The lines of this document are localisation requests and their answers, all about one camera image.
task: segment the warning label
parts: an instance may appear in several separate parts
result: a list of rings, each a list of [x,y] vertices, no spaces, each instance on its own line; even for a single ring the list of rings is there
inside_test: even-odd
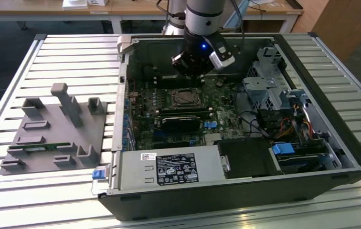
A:
[[[199,181],[194,154],[157,156],[159,185],[177,185]]]

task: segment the blue tab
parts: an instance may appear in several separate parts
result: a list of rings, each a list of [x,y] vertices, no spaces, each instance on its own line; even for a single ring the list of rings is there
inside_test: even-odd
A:
[[[273,147],[274,154],[293,154],[295,153],[290,143],[278,143]]]
[[[100,180],[100,179],[106,179],[106,170],[94,170],[92,171],[92,179],[94,180]]]
[[[218,127],[218,122],[211,122],[210,127],[217,128]]]

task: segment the table leg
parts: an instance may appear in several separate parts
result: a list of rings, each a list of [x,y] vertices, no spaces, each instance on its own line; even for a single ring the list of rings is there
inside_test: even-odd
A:
[[[111,16],[111,26],[112,26],[112,31],[115,34],[122,34],[123,29],[122,29],[122,17],[120,16]]]
[[[290,15],[287,16],[287,19],[285,20],[279,32],[286,33],[291,32],[294,24],[297,22],[298,15]]]
[[[22,30],[26,30],[28,27],[27,27],[27,22],[26,21],[16,21],[18,23],[18,26]]]

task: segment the circuit board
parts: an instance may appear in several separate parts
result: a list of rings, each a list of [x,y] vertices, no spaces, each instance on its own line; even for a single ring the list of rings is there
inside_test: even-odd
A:
[[[243,138],[234,108],[235,84],[225,81],[211,76],[195,88],[157,89],[151,83],[134,87],[130,101],[136,150],[211,145],[205,136],[217,140]],[[166,124],[178,120],[183,121],[175,125],[179,131],[169,131]]]

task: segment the slotted aluminum table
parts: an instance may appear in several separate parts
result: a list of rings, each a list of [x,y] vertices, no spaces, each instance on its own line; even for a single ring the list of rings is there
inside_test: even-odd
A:
[[[283,35],[348,126],[361,142],[361,83],[319,38]],[[102,164],[111,161],[115,92],[120,62],[118,35],[48,35],[35,40],[0,101],[0,162],[22,117],[24,98],[51,97],[52,83],[68,84],[78,102],[100,97],[108,103]],[[294,84],[295,73],[289,71]],[[0,228],[353,228],[361,227],[361,181],[337,187],[310,201],[222,212],[119,222],[92,194],[92,169],[0,176]]]

